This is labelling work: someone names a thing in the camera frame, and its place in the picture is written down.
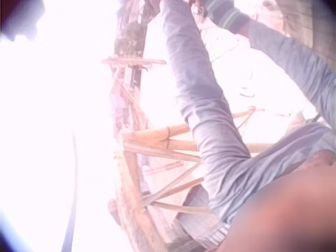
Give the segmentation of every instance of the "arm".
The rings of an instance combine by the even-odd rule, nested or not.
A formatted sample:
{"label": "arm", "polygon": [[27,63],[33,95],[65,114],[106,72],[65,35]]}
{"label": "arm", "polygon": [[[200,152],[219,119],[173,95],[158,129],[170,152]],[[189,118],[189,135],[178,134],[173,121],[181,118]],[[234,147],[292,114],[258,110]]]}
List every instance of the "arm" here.
{"label": "arm", "polygon": [[336,74],[301,42],[250,21],[240,32],[295,81],[316,110],[336,130]]}
{"label": "arm", "polygon": [[250,155],[217,84],[189,6],[182,0],[164,0],[161,13],[169,61],[176,77],[177,104],[200,150],[209,200],[220,202],[226,195],[221,186],[223,178]]}

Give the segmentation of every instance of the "man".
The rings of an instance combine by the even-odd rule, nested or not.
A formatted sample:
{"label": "man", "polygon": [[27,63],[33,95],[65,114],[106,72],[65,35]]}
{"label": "man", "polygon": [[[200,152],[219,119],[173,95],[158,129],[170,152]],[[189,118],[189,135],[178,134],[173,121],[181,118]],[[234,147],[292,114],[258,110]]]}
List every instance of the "man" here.
{"label": "man", "polygon": [[216,82],[189,6],[182,0],[163,0],[163,32],[176,77],[177,104],[206,169],[209,208],[231,224],[242,205],[263,186],[294,171],[336,161],[336,76],[300,42],[251,20],[233,1],[205,0],[204,6],[215,24],[249,38],[252,48],[283,68],[331,127],[305,125],[252,158]]}

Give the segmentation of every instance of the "bamboo pole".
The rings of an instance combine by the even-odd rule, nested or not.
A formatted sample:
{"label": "bamboo pole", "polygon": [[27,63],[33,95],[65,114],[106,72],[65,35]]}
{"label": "bamboo pole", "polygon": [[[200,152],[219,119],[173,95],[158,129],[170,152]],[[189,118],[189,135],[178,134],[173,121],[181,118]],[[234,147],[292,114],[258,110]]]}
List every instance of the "bamboo pole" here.
{"label": "bamboo pole", "polygon": [[114,160],[117,162],[118,169],[115,174],[115,192],[119,220],[133,250],[167,252],[151,215],[146,208],[142,207],[140,191],[133,182],[123,152],[116,153]]}
{"label": "bamboo pole", "polygon": [[165,187],[163,187],[161,190],[159,190],[158,192],[156,192],[156,193],[154,193],[152,195],[149,195],[148,197],[144,198],[143,199],[143,205],[144,206],[148,206],[152,202],[157,201],[160,197],[162,197],[162,195],[164,195],[167,192],[169,192],[169,190],[171,188],[173,188],[179,182],[181,182],[186,177],[188,177],[190,174],[192,174],[192,172],[195,171],[199,167],[199,165],[200,165],[200,163],[196,163],[193,167],[191,167],[190,169],[188,169],[187,171],[185,171],[184,173],[182,173],[179,177],[177,177],[176,179],[174,179],[171,183],[169,183],[168,185],[166,185]]}
{"label": "bamboo pole", "polygon": [[191,161],[191,162],[199,162],[201,160],[199,156],[184,154],[181,152],[176,152],[176,151],[171,151],[171,150],[159,149],[153,146],[146,145],[142,142],[133,141],[133,140],[124,140],[123,148],[125,151],[143,154],[147,156],[155,156],[159,158],[164,157],[166,159],[175,159],[175,160]]}
{"label": "bamboo pole", "polygon": [[[176,193],[182,192],[184,190],[187,190],[189,188],[193,188],[194,186],[200,185],[202,182],[204,181],[204,178],[200,177],[199,179],[196,180],[192,180],[188,183],[185,183],[183,185],[177,186],[169,191],[167,191],[166,193],[163,193],[161,196],[159,196],[156,201],[161,200],[162,198],[166,198],[169,197],[171,195],[174,195]],[[152,196],[152,195],[146,195],[145,197],[143,197],[143,200],[146,201],[148,200],[148,198]]]}
{"label": "bamboo pole", "polygon": [[166,140],[175,135],[180,135],[189,131],[190,129],[186,124],[179,124],[170,127],[127,133],[127,138],[149,144]]}
{"label": "bamboo pole", "polygon": [[157,143],[153,143],[153,145],[158,148],[168,150],[198,151],[196,142],[194,141],[167,139]]}
{"label": "bamboo pole", "polygon": [[[250,153],[261,153],[272,145],[272,143],[246,143]],[[198,151],[197,144],[194,141],[168,139],[153,143],[153,146],[168,150]]]}
{"label": "bamboo pole", "polygon": [[151,205],[185,214],[211,214],[211,211],[207,207],[177,206],[157,201],[152,202]]}

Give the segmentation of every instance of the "black cable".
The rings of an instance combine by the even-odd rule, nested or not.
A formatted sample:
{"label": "black cable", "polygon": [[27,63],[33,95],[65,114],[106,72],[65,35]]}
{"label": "black cable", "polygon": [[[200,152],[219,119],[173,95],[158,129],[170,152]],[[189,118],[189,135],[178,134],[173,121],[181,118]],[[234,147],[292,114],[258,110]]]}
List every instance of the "black cable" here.
{"label": "black cable", "polygon": [[74,239],[74,231],[75,231],[75,222],[76,222],[76,212],[77,212],[77,198],[78,198],[78,152],[77,152],[77,141],[75,137],[75,133],[72,131],[72,147],[73,147],[73,155],[75,162],[75,172],[74,172],[74,185],[73,185],[73,196],[72,196],[72,206],[71,212],[69,216],[68,226],[65,233],[65,237],[62,245],[62,252],[71,252],[72,251],[72,242]]}

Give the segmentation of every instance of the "bright sky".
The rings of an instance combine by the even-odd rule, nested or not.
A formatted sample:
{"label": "bright sky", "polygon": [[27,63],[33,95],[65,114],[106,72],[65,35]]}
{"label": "bright sky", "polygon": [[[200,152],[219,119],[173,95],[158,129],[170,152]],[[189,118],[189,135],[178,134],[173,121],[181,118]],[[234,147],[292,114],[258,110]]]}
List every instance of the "bright sky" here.
{"label": "bright sky", "polygon": [[79,195],[73,251],[131,251],[107,210],[116,145],[109,111],[116,0],[45,0],[38,36],[0,45],[0,208],[30,247],[59,252],[70,213],[74,130]]}

